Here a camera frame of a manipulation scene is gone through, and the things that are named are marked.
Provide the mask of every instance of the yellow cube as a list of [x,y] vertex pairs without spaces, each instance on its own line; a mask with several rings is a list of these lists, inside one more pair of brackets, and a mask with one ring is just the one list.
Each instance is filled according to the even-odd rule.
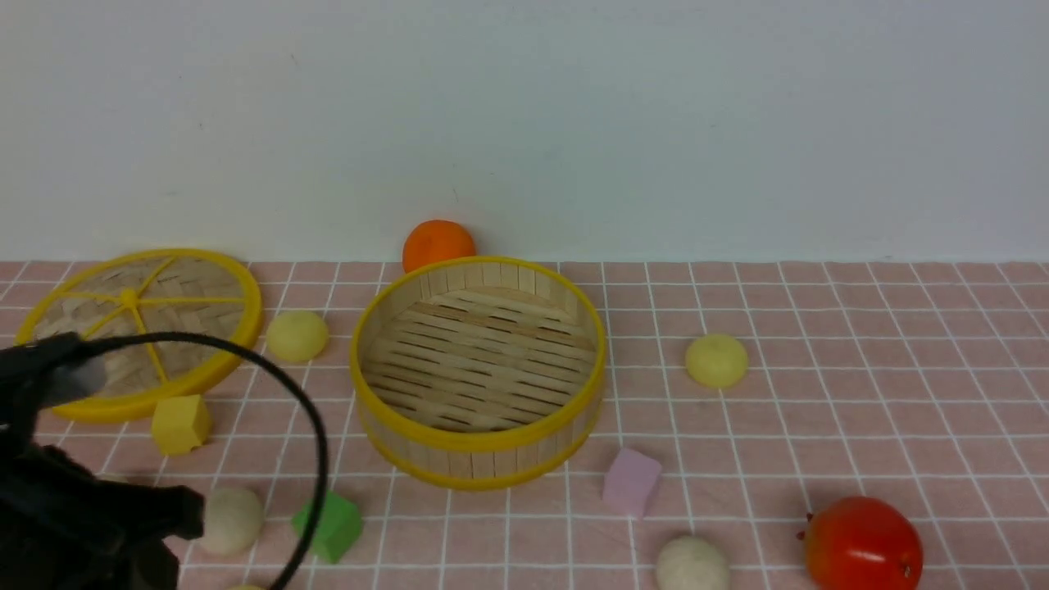
[[186,455],[211,435],[211,415],[200,396],[162,400],[153,410],[153,441],[164,455]]

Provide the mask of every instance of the pink cube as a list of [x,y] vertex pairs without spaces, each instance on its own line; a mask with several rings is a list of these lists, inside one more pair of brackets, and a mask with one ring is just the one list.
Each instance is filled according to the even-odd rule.
[[643,518],[659,483],[663,466],[640,452],[622,448],[604,475],[601,500],[621,514]]

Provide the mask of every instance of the green cube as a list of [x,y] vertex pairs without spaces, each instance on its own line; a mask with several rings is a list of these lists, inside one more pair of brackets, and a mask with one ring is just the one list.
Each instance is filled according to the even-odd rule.
[[[306,519],[309,518],[313,502],[306,504],[292,519],[292,526],[299,536],[302,536],[302,531],[306,528]],[[329,491],[324,499],[321,520],[317,525],[317,534],[314,535],[309,548],[321,560],[336,564],[360,539],[363,529],[364,521],[361,520],[361,511],[357,505]]]

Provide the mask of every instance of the pink tiled surface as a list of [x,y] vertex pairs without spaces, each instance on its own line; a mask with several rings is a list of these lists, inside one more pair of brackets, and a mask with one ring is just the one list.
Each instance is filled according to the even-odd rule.
[[[1049,272],[1044,265],[722,262],[549,265],[601,309],[612,339],[607,401],[569,464],[510,491],[453,493],[395,472],[351,417],[346,358],[362,308],[395,265],[257,262],[267,314],[323,311],[330,344],[290,366],[333,441],[334,488],[358,502],[364,536],[338,566],[312,560],[300,589],[654,590],[662,543],[694,531],[733,565],[733,589],[811,589],[794,539],[808,511],[850,493],[913,519],[923,589],[1049,588]],[[76,269],[0,264],[0,339]],[[682,356],[708,331],[743,339],[752,370],[721,395]],[[255,489],[267,506],[248,554],[184,557],[185,588],[265,585],[295,541],[313,442],[300,410],[244,366],[209,396],[211,442],[164,459],[148,424],[70,425],[43,442],[133,481]],[[664,475],[651,513],[600,502],[627,445]]]

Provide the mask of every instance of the white wall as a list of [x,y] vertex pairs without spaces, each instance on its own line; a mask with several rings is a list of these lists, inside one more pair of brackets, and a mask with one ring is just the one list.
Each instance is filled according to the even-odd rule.
[[0,0],[0,258],[1049,258],[1046,0]]

